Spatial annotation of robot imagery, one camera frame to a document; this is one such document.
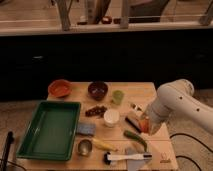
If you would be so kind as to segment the beige wooden gripper finger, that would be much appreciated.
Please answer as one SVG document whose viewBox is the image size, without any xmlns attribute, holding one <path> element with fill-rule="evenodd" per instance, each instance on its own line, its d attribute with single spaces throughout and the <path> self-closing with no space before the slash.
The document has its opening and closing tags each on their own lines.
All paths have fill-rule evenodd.
<svg viewBox="0 0 213 171">
<path fill-rule="evenodd" d="M 160 130 L 161 126 L 161 123 L 149 122 L 149 134 L 156 134 Z"/>
</svg>

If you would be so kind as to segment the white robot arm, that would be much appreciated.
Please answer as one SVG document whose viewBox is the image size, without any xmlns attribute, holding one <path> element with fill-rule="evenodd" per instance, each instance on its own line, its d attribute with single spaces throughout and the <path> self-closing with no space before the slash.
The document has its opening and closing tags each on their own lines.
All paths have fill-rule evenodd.
<svg viewBox="0 0 213 171">
<path fill-rule="evenodd" d="M 194 86 L 186 79 L 162 84 L 155 99 L 148 104 L 145 114 L 149 117 L 149 134 L 156 134 L 172 112 L 180 112 L 204 130 L 213 134 L 213 108 L 193 97 Z"/>
</svg>

